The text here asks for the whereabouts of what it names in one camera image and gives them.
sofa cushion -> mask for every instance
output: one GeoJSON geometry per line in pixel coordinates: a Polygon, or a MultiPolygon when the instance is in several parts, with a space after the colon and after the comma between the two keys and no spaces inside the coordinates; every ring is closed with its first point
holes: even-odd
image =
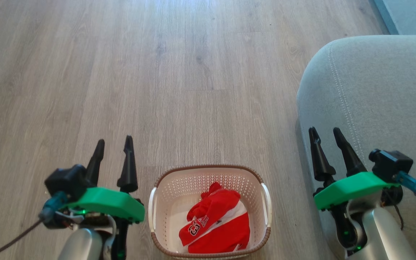
{"type": "Polygon", "coordinates": [[[416,35],[416,1],[374,0],[391,34],[416,35]]]}
{"type": "MultiPolygon", "coordinates": [[[[309,62],[297,104],[309,174],[308,129],[315,126],[337,170],[335,179],[344,178],[346,170],[334,127],[341,129],[367,169],[373,167],[368,154],[375,148],[399,150],[414,160],[410,174],[416,178],[416,36],[358,36],[327,44],[309,62]]],[[[313,181],[313,185],[315,190],[322,183],[313,181]]],[[[404,189],[399,209],[405,222],[403,233],[416,253],[412,192],[404,189]]],[[[328,211],[320,217],[330,247],[341,257],[332,217],[328,211]]]]}

green 3d-printed part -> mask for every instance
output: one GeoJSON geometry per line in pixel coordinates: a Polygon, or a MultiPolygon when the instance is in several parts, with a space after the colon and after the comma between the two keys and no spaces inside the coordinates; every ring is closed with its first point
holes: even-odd
{"type": "Polygon", "coordinates": [[[131,222],[142,222],[145,217],[144,206],[129,194],[102,187],[88,188],[78,201],[67,204],[67,207],[80,207],[131,222]]]}
{"type": "Polygon", "coordinates": [[[329,209],[331,205],[339,205],[391,186],[399,184],[386,183],[372,172],[361,172],[332,183],[316,194],[314,201],[318,209],[329,209]]]}

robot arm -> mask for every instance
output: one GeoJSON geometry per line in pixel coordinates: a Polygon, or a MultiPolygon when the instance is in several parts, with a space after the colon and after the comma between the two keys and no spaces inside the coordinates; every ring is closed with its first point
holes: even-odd
{"type": "Polygon", "coordinates": [[[370,153],[375,163],[368,172],[340,129],[333,130],[347,173],[339,181],[320,146],[315,128],[309,129],[314,179],[324,186],[313,194],[318,209],[335,220],[340,245],[349,260],[414,260],[416,256],[391,214],[383,206],[397,205],[402,186],[416,195],[416,179],[408,175],[413,160],[398,151],[370,153]]]}
{"type": "Polygon", "coordinates": [[[126,137],[125,162],[117,186],[120,191],[97,187],[104,156],[104,140],[99,140],[88,167],[75,165],[56,169],[44,182],[51,198],[46,201],[39,220],[0,252],[43,223],[48,229],[76,227],[60,260],[125,260],[127,228],[144,220],[144,205],[130,192],[138,189],[132,137],[126,137]],[[112,228],[112,233],[98,230],[112,228]]]}

white object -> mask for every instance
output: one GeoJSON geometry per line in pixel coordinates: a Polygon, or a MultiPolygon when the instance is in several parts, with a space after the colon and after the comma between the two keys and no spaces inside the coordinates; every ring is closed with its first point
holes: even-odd
{"type": "Polygon", "coordinates": [[[113,241],[115,240],[115,237],[117,236],[117,223],[109,214],[107,215],[107,217],[109,218],[109,223],[112,227],[112,235],[104,242],[104,249],[102,251],[104,260],[111,260],[112,245],[113,241]]]}
{"type": "Polygon", "coordinates": [[[81,215],[76,215],[76,216],[71,215],[71,216],[69,216],[69,215],[63,214],[62,212],[59,212],[59,211],[56,211],[56,214],[58,214],[59,216],[62,216],[64,218],[70,219],[71,221],[75,222],[75,224],[80,224],[85,219],[81,215]]]}
{"type": "Polygon", "coordinates": [[[272,202],[262,178],[249,168],[233,165],[205,165],[177,168],[157,180],[148,207],[153,242],[164,254],[178,259],[233,259],[253,253],[266,244],[272,223],[272,202]],[[180,229],[188,211],[214,182],[235,190],[248,211],[250,242],[246,250],[229,253],[191,254],[181,248],[180,229]]]}

stitching seam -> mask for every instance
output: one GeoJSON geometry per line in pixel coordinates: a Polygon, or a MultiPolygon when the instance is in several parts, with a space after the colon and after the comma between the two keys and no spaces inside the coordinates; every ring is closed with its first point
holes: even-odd
{"type": "Polygon", "coordinates": [[[335,80],[335,85],[337,87],[338,95],[340,96],[341,105],[343,107],[344,116],[346,118],[346,122],[348,124],[348,127],[351,132],[351,137],[353,139],[353,142],[357,144],[355,147],[355,152],[358,156],[362,157],[363,163],[365,163],[365,157],[362,152],[362,146],[359,141],[359,136],[357,135],[357,131],[355,129],[354,121],[352,119],[351,111],[348,106],[348,102],[346,100],[345,91],[343,90],[343,86],[340,80],[340,76],[338,75],[337,67],[335,65],[335,58],[333,57],[333,43],[330,44],[330,51],[328,52],[328,61],[330,64],[330,69],[333,74],[333,79],[335,80]]]}

